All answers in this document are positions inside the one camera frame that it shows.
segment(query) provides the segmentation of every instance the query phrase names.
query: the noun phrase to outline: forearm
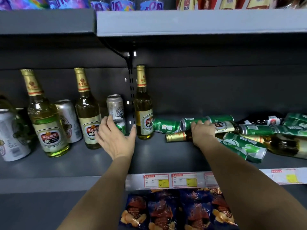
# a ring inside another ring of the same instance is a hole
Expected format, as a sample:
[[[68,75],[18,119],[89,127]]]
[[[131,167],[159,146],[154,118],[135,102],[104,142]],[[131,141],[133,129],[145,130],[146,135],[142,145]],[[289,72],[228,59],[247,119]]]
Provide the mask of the forearm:
[[[115,159],[71,210],[58,230],[117,229],[131,159]]]
[[[286,190],[217,140],[206,141],[200,149],[241,229],[283,229],[289,218],[306,215]]]

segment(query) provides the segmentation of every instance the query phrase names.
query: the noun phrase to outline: person's right arm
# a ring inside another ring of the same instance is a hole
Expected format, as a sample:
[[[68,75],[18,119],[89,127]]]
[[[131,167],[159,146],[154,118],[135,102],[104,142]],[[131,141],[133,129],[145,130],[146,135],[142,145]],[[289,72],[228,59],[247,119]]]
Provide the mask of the person's right arm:
[[[192,123],[200,148],[241,230],[307,229],[307,210],[282,186],[233,153],[215,138],[206,121]]]

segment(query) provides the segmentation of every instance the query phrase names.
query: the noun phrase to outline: red and white price tag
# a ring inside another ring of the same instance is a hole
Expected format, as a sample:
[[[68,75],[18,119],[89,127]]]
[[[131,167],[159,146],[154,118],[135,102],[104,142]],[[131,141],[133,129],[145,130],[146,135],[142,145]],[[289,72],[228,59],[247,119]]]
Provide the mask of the red and white price tag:
[[[145,188],[169,188],[169,175],[168,174],[146,174],[144,175]]]
[[[172,174],[172,180],[173,180],[173,188],[197,187],[197,174],[196,173]]]
[[[213,172],[205,172],[205,186],[206,187],[217,187],[217,181],[213,175]]]
[[[271,172],[272,180],[280,185],[300,183],[296,176],[296,169],[275,169]]]

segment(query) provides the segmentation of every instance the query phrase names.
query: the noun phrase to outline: hand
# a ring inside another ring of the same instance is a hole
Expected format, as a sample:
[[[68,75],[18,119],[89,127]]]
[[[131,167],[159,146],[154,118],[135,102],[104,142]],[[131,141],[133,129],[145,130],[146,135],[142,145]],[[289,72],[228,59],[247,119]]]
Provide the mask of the hand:
[[[133,124],[129,136],[125,136],[113,122],[111,115],[101,120],[98,132],[95,132],[97,142],[115,160],[118,157],[132,158],[134,153],[136,128]]]
[[[200,147],[201,143],[205,143],[208,140],[215,139],[215,127],[210,124],[207,120],[204,124],[201,120],[198,120],[197,124],[195,122],[191,123],[191,130],[193,136],[193,143]]]

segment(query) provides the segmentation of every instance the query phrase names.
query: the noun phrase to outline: purple bottle label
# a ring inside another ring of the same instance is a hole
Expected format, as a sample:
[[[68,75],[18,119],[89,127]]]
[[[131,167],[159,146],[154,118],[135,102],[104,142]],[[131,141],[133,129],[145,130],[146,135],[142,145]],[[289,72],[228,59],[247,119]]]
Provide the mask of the purple bottle label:
[[[48,0],[8,0],[12,9],[49,9]]]
[[[91,6],[95,11],[110,11],[110,5],[101,1],[91,1]]]
[[[58,9],[59,7],[56,4],[56,0],[49,0],[50,9]]]
[[[112,11],[133,11],[135,4],[129,0],[114,0],[111,1]]]
[[[56,0],[59,9],[89,8],[88,0]]]
[[[0,10],[11,10],[11,6],[7,0],[0,0]]]
[[[145,1],[140,6],[141,10],[164,10],[164,3],[160,1]]]

